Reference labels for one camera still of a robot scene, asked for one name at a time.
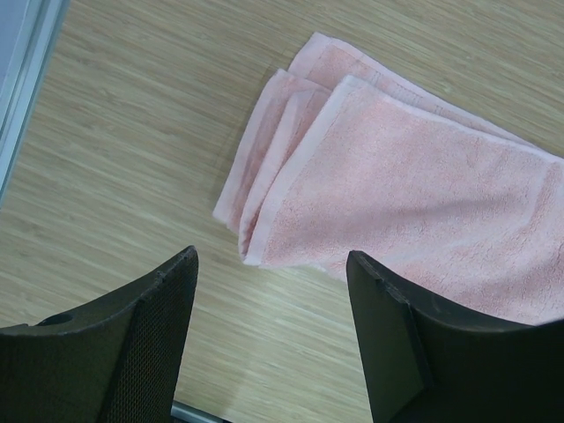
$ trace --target fabric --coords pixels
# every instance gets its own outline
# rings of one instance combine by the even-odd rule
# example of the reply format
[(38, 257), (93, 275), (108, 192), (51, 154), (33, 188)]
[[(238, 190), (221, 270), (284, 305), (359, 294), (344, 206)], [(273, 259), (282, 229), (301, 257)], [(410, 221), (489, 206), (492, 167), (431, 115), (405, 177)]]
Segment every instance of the fabric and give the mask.
[(246, 264), (345, 279), (352, 249), (466, 307), (564, 315), (560, 158), (315, 34), (265, 87), (214, 216)]

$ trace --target wooden surface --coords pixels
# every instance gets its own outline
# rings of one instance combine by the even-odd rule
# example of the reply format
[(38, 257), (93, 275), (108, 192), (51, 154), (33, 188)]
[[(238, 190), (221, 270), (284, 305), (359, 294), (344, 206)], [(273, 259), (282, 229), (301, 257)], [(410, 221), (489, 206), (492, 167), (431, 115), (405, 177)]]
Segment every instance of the wooden surface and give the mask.
[(0, 211), (0, 325), (195, 244), (177, 399), (236, 422), (369, 422), (345, 286), (244, 267), (211, 217), (264, 82), (314, 31), (564, 152), (559, 0), (73, 0)]

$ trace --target light wood tabletop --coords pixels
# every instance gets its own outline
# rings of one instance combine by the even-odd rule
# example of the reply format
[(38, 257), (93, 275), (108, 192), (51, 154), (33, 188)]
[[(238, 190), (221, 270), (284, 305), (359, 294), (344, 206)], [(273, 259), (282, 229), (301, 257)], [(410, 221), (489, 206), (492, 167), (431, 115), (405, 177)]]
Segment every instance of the light wood tabletop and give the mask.
[(235, 422), (369, 422), (345, 284), (243, 266), (212, 218), (265, 81), (314, 31), (564, 153), (559, 0), (73, 0), (0, 210), (0, 326), (195, 244), (176, 399)]

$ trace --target towel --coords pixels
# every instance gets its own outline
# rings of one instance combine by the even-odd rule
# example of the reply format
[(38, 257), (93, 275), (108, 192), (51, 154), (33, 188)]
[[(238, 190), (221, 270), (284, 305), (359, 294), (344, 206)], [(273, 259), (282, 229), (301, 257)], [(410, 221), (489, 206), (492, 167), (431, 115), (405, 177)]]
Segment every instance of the towel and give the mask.
[(466, 307), (564, 314), (563, 162), (320, 34), (249, 120), (214, 216), (244, 263), (345, 279), (352, 249)]

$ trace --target folded towel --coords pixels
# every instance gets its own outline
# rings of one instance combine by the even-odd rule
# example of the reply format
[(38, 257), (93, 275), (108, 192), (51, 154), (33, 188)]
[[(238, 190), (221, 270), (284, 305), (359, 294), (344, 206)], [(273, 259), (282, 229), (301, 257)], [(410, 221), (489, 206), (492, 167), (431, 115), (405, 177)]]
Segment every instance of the folded towel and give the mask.
[(265, 87), (214, 211), (244, 263), (345, 278), (361, 249), (466, 307), (562, 317), (561, 159), (342, 41), (314, 35), (290, 71)]

